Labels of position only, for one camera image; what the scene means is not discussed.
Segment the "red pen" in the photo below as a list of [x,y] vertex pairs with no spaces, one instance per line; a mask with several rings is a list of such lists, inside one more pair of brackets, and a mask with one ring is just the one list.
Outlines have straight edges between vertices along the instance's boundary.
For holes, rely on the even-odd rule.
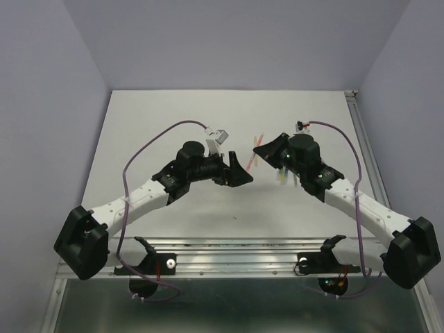
[[[264,133],[261,133],[258,137],[254,137],[254,140],[253,140],[253,147],[254,148],[261,145],[263,137],[264,137]],[[259,158],[258,158],[257,154],[255,152],[253,152],[252,155],[250,156],[249,162],[246,167],[247,172],[249,172],[252,167],[256,167],[258,165],[258,159]]]

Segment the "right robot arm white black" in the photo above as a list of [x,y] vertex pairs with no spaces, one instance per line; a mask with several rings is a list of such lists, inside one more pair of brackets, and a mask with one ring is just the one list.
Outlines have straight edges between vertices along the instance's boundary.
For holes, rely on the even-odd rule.
[[345,176],[321,159],[311,135],[282,133],[255,147],[254,153],[275,169],[288,169],[302,188],[367,229],[380,242],[364,248],[347,238],[330,239],[319,254],[320,265],[334,271],[341,265],[365,265],[384,272],[403,289],[412,289],[441,261],[433,224],[394,212],[355,188]]

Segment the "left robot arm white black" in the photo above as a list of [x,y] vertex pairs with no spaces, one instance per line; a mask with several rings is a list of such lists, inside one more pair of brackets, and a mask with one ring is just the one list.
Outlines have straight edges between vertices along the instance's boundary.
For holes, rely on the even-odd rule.
[[182,198],[193,182],[212,180],[220,186],[240,187],[253,181],[234,151],[228,153],[228,163],[219,153],[204,152],[201,143],[185,142],[174,160],[129,194],[91,210],[74,208],[55,241],[56,253],[80,280],[88,280],[103,267],[118,264],[117,256],[110,253],[113,236]]

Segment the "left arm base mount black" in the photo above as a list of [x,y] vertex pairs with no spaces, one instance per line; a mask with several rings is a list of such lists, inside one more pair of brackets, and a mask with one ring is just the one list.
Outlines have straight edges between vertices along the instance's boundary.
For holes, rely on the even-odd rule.
[[[127,257],[133,260],[133,264],[129,264],[127,261],[122,264],[119,261],[113,271],[116,276],[135,276],[135,278],[130,278],[128,283],[132,297],[142,302],[162,302],[180,296],[182,291],[179,287],[161,279],[162,276],[176,274],[177,255],[175,253],[159,253],[143,237],[134,237],[134,240],[144,250],[142,252],[130,250],[125,252],[122,255],[123,259]],[[163,298],[154,296],[160,287],[173,291],[173,294]]]

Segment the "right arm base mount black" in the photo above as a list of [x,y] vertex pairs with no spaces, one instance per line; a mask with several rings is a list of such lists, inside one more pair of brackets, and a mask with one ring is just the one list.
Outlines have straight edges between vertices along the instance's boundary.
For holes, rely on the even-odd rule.
[[343,235],[337,235],[323,242],[318,252],[298,253],[298,259],[293,267],[296,276],[303,277],[311,274],[334,274],[334,277],[319,277],[318,285],[328,296],[343,298],[348,290],[348,274],[360,273],[358,264],[340,264],[333,254],[333,249],[342,241],[347,240]]

